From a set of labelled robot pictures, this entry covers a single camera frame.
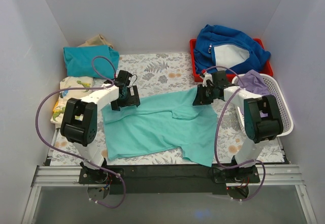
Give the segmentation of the mint green t shirt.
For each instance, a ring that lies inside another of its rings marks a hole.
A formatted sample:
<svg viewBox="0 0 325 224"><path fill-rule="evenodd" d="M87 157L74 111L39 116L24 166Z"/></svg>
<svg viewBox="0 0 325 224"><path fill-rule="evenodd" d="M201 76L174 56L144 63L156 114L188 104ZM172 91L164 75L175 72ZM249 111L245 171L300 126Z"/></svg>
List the mint green t shirt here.
<svg viewBox="0 0 325 224"><path fill-rule="evenodd" d="M181 148L184 159L211 166L217 114L211 105L194 106L196 93L192 88L152 95L120 111L103 108L109 160Z"/></svg>

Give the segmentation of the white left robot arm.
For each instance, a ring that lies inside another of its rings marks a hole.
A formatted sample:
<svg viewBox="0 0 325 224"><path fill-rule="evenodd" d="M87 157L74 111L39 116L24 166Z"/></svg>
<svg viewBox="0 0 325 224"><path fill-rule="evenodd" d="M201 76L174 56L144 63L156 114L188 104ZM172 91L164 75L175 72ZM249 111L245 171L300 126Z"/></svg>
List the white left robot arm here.
<svg viewBox="0 0 325 224"><path fill-rule="evenodd" d="M66 103L60 133L73 143L84 166L92 169L90 176L96 183L103 183L108 177L107 169L103 168L104 157L93 142L98 129L98 113L106 106L120 111L123 107L140 105L138 89L130 85L133 76L121 70L114 83L107 81L91 94L80 99L70 98Z"/></svg>

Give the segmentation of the floral patterned table mat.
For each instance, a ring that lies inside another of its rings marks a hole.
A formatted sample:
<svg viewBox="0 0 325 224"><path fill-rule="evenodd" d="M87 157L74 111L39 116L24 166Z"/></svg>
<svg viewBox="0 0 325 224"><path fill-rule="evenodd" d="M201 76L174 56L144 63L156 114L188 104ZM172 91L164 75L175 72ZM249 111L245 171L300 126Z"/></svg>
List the floral patterned table mat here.
<svg viewBox="0 0 325 224"><path fill-rule="evenodd" d="M196 87L192 75L191 57L189 53L171 54L142 54L121 55L118 65L119 70L125 70L137 76L135 85L138 87L140 97L173 91L183 91ZM60 88L85 87L93 82L93 86L100 86L103 79L70 79L67 76L60 82ZM107 160L104 125L101 113L98 118L98 130L94 143L100 149ZM244 142L245 135L242 132L237 118L237 111L233 105L229 105L222 118L218 134L218 159L222 164L230 163L233 155L237 153ZM63 137L59 129L53 136L52 145L74 154L78 154L72 143ZM70 155L52 151L50 166L80 166L80 159ZM264 164L284 163L283 147L278 139L270 141L260 153L258 159ZM194 164L182 157L181 149L171 149L156 154L120 158L108 161L109 165L180 165Z"/></svg>

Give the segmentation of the lavender purple t shirt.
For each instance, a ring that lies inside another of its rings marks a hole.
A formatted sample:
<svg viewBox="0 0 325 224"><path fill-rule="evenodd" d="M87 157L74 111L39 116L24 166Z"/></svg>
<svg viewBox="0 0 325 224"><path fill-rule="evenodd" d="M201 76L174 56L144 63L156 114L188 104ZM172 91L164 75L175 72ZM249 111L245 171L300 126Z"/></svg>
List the lavender purple t shirt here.
<svg viewBox="0 0 325 224"><path fill-rule="evenodd" d="M262 96L270 94L263 77L255 70L250 70L244 74L238 81L238 85L254 94L260 94Z"/></svg>

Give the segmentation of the blue fleece jacket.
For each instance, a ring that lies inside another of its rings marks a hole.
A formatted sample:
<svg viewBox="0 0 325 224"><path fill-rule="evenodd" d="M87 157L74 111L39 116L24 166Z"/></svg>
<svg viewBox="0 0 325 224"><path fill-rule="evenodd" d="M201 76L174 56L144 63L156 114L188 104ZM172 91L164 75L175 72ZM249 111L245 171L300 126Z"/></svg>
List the blue fleece jacket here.
<svg viewBox="0 0 325 224"><path fill-rule="evenodd" d="M210 67L213 67L210 73L225 68L237 74L261 72L271 57L269 51L244 32L209 24L197 36L193 55L196 73Z"/></svg>

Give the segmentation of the dinosaur print folded garment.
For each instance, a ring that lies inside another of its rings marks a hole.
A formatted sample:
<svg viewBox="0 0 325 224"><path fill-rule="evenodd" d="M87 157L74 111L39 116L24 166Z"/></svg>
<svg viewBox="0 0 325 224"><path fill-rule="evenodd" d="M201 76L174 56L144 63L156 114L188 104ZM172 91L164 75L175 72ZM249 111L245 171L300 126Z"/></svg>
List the dinosaur print folded garment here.
<svg viewBox="0 0 325 224"><path fill-rule="evenodd" d="M61 126L63 120L63 114L66 108L68 99L76 98L80 99L91 93L90 87L93 87L92 77L66 77L59 83L60 89L77 87L81 90L64 90L59 93L58 100L53 108L53 115L51 117L51 123L58 129Z"/></svg>

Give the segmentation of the white perforated basket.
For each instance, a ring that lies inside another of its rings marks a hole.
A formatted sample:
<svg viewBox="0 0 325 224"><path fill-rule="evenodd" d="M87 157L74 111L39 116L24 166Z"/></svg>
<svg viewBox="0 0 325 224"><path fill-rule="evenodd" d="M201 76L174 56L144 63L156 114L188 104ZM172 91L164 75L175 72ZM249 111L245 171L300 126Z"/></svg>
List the white perforated basket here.
<svg viewBox="0 0 325 224"><path fill-rule="evenodd" d="M281 115L281 119L282 119L282 123L283 123L283 132L282 132L282 134L278 135L277 137L287 136L293 131L294 123L293 123L293 119L291 117L289 108L287 106L287 103L285 101L285 98L282 94L282 91L281 91L277 81L273 77L271 77L267 74L260 74L260 75L262 76L264 83L268 87L268 91L272 95L274 95L274 97L276 98L277 105L279 107L279 111L280 111L280 115ZM233 84L237 84L238 81L239 80L237 77L232 79ZM244 133L244 135L246 135L245 126L244 126L244 116L240 112L239 107L236 107L236 113L237 113L237 118L239 121L240 128L241 128L242 132Z"/></svg>

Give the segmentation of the teal folded t shirt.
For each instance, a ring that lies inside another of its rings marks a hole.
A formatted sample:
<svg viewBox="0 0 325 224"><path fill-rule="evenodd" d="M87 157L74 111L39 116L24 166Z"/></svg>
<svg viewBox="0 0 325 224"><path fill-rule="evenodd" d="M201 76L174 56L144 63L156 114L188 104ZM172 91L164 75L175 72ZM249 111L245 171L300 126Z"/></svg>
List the teal folded t shirt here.
<svg viewBox="0 0 325 224"><path fill-rule="evenodd" d="M107 45L64 47L63 58L67 75L71 77L114 78L119 52Z"/></svg>

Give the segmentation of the beige folded garment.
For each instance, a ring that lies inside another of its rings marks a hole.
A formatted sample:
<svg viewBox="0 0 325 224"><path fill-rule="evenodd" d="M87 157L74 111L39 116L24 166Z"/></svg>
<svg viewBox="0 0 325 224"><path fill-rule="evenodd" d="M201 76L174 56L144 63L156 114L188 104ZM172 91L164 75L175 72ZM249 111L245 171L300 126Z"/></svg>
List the beige folded garment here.
<svg viewBox="0 0 325 224"><path fill-rule="evenodd" d="M86 40L83 44L79 45L78 47L89 47L89 46L101 46L101 45L107 45L114 48L113 44L108 42L103 35L98 34L88 40Z"/></svg>

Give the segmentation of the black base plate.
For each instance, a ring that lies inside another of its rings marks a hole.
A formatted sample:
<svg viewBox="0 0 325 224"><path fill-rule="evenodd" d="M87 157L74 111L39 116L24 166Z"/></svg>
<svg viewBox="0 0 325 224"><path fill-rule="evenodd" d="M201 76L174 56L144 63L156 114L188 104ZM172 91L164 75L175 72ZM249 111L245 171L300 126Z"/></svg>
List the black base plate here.
<svg viewBox="0 0 325 224"><path fill-rule="evenodd" d="M227 194L226 185L259 183L262 174L251 170L223 170L216 164L202 165L119 165L107 166L120 174L128 194L212 193Z"/></svg>

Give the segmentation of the aluminium frame rail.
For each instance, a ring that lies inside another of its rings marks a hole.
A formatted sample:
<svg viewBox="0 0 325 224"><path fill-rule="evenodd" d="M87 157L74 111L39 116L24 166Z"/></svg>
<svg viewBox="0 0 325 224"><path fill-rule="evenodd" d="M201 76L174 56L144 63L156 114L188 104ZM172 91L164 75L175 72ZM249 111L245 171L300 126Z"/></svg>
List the aluminium frame rail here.
<svg viewBox="0 0 325 224"><path fill-rule="evenodd" d="M309 201L305 183L297 165L261 165L256 166L259 174L262 174L263 187L267 186L294 186L300 201L303 214L307 223L316 223L316 217ZM23 223L32 223L34 213L43 187L98 187L99 184L89 179L88 175L79 166L40 166L36 168L32 180L31 192L23 217Z"/></svg>

